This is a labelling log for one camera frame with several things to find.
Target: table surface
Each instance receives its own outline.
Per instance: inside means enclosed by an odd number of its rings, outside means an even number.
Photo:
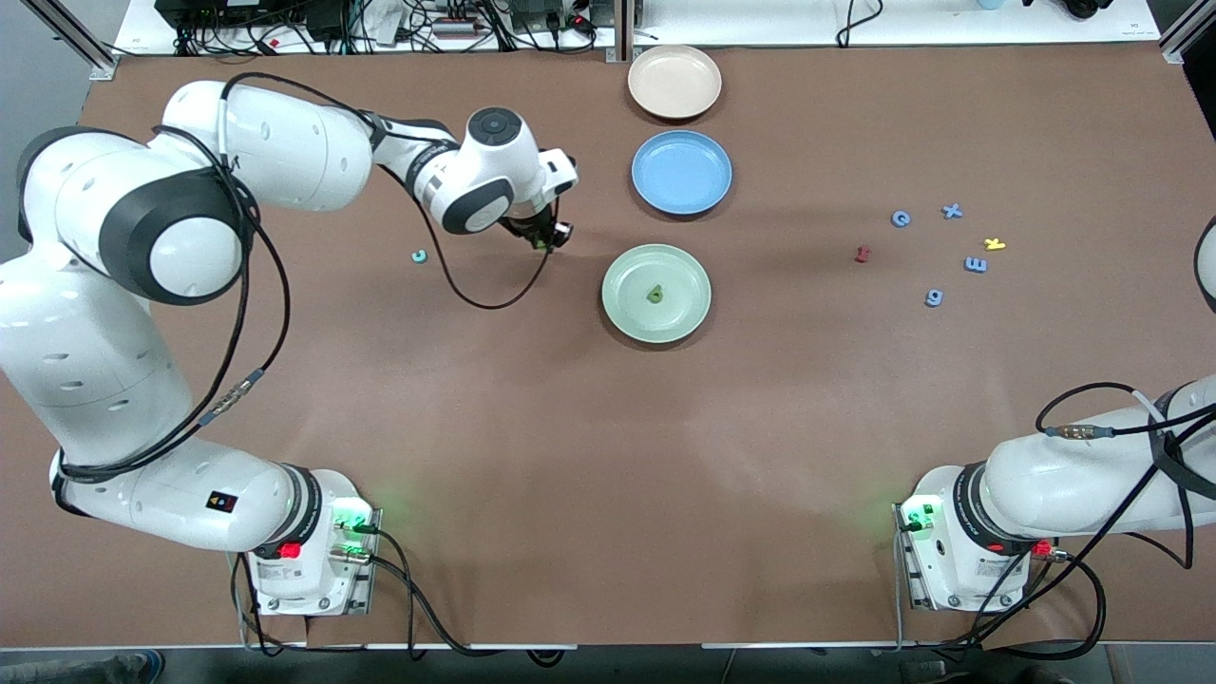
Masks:
[[[153,9],[154,0],[131,0],[114,44],[142,55],[171,55],[174,32]],[[854,19],[868,16],[877,7],[873,0],[860,0]],[[846,23],[848,0],[807,2],[806,0],[646,0],[637,45],[833,45],[837,30]],[[266,32],[265,41],[277,38],[276,50],[283,54],[306,52],[308,47],[287,28]],[[244,32],[224,30],[221,38],[233,47],[250,47]],[[537,33],[541,46],[552,45],[548,35]],[[918,0],[888,2],[883,13],[852,32],[854,46],[874,45],[1007,45],[1045,43],[1113,43],[1160,38],[1147,0],[1119,0],[1094,17],[1079,21],[1055,0],[1038,0],[1024,7],[1008,0],[998,10],[984,10],[975,0]],[[565,32],[565,47],[585,40]],[[437,40],[444,50],[460,51],[474,40]],[[613,32],[601,29],[596,45],[614,44]],[[314,49],[323,50],[320,44]],[[494,50],[494,41],[479,50]],[[412,52],[413,46],[376,46],[377,52]]]
[[[130,60],[89,96],[84,124],[146,138],[179,85],[264,69],[394,117],[512,107],[540,145],[579,159],[562,203],[574,239],[497,313],[457,301],[435,259],[410,260],[430,245],[383,174],[336,213],[265,207],[291,337],[207,431],[349,475],[466,641],[893,640],[890,505],[922,473],[986,458],[1074,385],[1155,394],[1212,370],[1201,331],[1216,320],[1190,259],[1216,211],[1216,144],[1155,46],[713,56],[722,97],[686,125],[725,146],[734,185],[694,220],[631,190],[635,150],[671,127],[595,56]],[[952,202],[964,219],[942,220]],[[895,209],[912,225],[893,228]],[[1008,248],[966,273],[985,237]],[[482,301],[537,259],[501,230],[441,240]],[[623,340],[598,304],[612,260],[648,242],[687,250],[714,286],[705,324],[662,349]],[[258,256],[253,270],[237,368],[278,325],[272,269]],[[929,288],[945,292],[938,309]],[[196,388],[233,297],[154,308]],[[224,557],[58,511],[54,443],[2,385],[0,645],[232,643]],[[1081,399],[1062,419],[1115,402]],[[1199,529],[1189,573],[1136,540],[1104,543],[1092,565],[1107,638],[1216,638],[1214,532]],[[1088,588],[1065,587],[1004,638],[1081,635]],[[404,610],[379,582],[371,616],[313,621],[309,639],[399,644]],[[908,637],[967,621],[918,613]]]

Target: green plate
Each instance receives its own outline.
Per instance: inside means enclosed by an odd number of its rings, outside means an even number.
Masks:
[[[709,314],[709,275],[683,250],[642,245],[608,267],[601,297],[608,318],[625,335],[652,344],[675,342]]]

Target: white table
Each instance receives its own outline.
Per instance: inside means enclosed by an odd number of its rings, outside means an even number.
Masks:
[[[854,21],[868,16],[877,0],[856,0]],[[171,55],[174,30],[152,6],[153,0],[131,0],[116,45],[139,55]],[[837,32],[845,23],[848,0],[647,0],[637,35],[637,45],[691,44],[726,45],[834,45]],[[278,40],[276,51],[306,52],[294,32],[265,27],[254,29],[263,40]],[[372,27],[368,32],[375,33]],[[233,47],[249,47],[241,30],[221,32]],[[1110,7],[1086,21],[1073,18],[1059,0],[1035,0],[1023,7],[1020,0],[1007,0],[1000,10],[983,10],[975,0],[888,0],[883,15],[852,32],[855,46],[884,45],[997,45],[1045,43],[1118,43],[1158,40],[1160,34],[1145,0],[1115,0]],[[541,46],[552,46],[544,32],[535,34]],[[471,47],[473,39],[437,39],[444,50]],[[563,47],[574,49],[586,41],[573,32],[563,32]],[[601,29],[598,47],[613,46],[610,29]],[[320,44],[314,50],[323,52]],[[492,39],[474,50],[495,50]],[[418,47],[376,46],[377,52],[410,52]]]

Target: blue round object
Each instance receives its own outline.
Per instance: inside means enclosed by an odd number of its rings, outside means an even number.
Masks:
[[[647,140],[634,156],[634,187],[655,209],[698,214],[731,189],[731,158],[713,138],[669,130]]]

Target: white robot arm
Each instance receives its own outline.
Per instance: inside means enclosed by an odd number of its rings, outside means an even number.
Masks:
[[[0,264],[0,368],[61,445],[51,483],[62,508],[249,553],[271,612],[340,615],[366,562],[364,534],[351,528],[372,516],[350,481],[191,437],[216,410],[182,438],[164,438],[191,425],[193,402],[148,301],[193,305],[223,295],[240,280],[250,240],[240,197],[190,136],[260,202],[339,209],[379,164],[449,232],[501,223],[542,250],[570,235],[551,204],[578,183],[574,162],[540,152],[528,125],[501,108],[473,114],[457,145],[437,122],[196,82],[173,96],[163,122],[147,145],[72,128],[27,150],[19,225],[32,247]],[[146,465],[114,469],[157,449],[163,455]]]
[[[1200,237],[1194,268],[1216,312],[1214,226],[1216,219]],[[1015,605],[1026,583],[1019,559],[1036,542],[1098,533],[1145,477],[1109,533],[1178,529],[1183,497],[1195,526],[1216,522],[1216,424],[1198,425],[1181,448],[1167,448],[1167,439],[1216,408],[1216,375],[1155,402],[1138,397],[1141,405],[1003,442],[987,461],[925,473],[897,506],[913,605],[963,611]],[[1149,422],[1186,416],[1192,417],[1144,431]],[[1124,430],[1137,432],[1119,434]]]

